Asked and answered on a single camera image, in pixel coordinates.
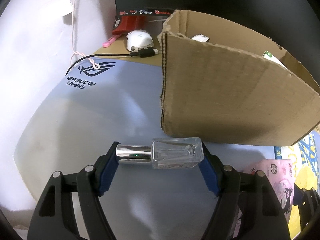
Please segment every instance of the black cable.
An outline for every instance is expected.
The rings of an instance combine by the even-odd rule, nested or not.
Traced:
[[[89,57],[100,57],[100,56],[119,56],[119,57],[134,57],[138,56],[139,52],[131,52],[129,54],[112,54],[112,53],[100,53],[100,54],[92,54],[85,57],[82,57],[81,59],[78,59],[76,62],[74,62],[71,67],[68,69],[66,75],[68,75],[69,71],[80,61],[89,58]]]

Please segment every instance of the red object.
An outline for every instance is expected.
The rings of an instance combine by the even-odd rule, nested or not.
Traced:
[[[146,17],[144,15],[126,15],[116,17],[112,35],[128,34],[135,30],[143,30]]]

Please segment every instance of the cardboard box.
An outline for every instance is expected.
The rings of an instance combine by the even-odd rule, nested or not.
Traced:
[[[210,38],[199,42],[197,34]],[[289,52],[242,25],[177,10],[162,47],[161,127],[174,137],[289,146],[320,121],[320,88]],[[262,57],[269,51],[289,70]]]

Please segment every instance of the corrugated cardboard edge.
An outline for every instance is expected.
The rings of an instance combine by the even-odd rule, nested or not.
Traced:
[[[177,14],[172,14],[170,17],[167,18],[167,20],[164,22],[163,24],[163,31],[158,35],[158,40],[160,42],[161,45],[161,52],[162,52],[162,74],[163,74],[163,82],[162,82],[162,92],[161,92],[161,129],[164,130],[164,100],[165,100],[165,87],[166,87],[166,57],[167,57],[167,36],[168,35],[172,35],[175,37],[179,37],[182,39],[187,39],[187,40],[191,40],[190,38],[186,37],[185,35],[178,33],[178,34],[174,34],[171,31],[171,26],[167,24],[167,22],[169,20],[171,20],[173,17],[175,17]],[[231,51],[238,51],[238,52],[242,52],[245,53],[247,55],[250,55],[252,57],[257,57],[257,58],[261,58],[262,60],[266,60],[267,59],[263,58],[260,55],[245,51],[245,50],[241,50],[241,49],[235,49],[235,48],[231,48],[228,46],[224,46],[224,45],[220,45],[220,44],[212,44],[212,43],[204,43],[206,46],[214,46],[214,47],[221,47],[221,48],[225,48]],[[304,74],[308,75],[308,78],[312,81],[313,84],[308,84],[307,82],[305,82],[302,78],[300,78],[296,73],[294,73],[291,70],[286,69],[286,71],[288,71],[291,75],[294,75],[295,77],[297,77],[299,80],[301,80],[305,85],[307,85],[311,90],[315,91],[319,97],[320,97],[320,87],[319,85],[316,83],[316,81],[314,80],[314,78],[312,77],[312,75],[308,72],[308,70],[297,60],[295,59],[288,51],[286,52],[286,55],[291,56],[298,64],[300,64],[302,67],[302,69],[304,70]],[[294,142],[292,145],[294,145],[295,143],[297,143],[298,141],[300,141],[301,139],[303,139],[307,134],[309,134],[311,131],[313,131],[318,125],[320,124],[320,120],[319,122],[310,130],[308,131],[306,134],[304,134],[303,136],[301,136],[301,138],[299,138],[296,142]]]

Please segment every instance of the perfume bottle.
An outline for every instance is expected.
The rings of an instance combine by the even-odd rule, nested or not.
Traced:
[[[201,139],[153,139],[149,146],[119,144],[116,148],[119,163],[150,163],[154,169],[192,168],[204,159]]]

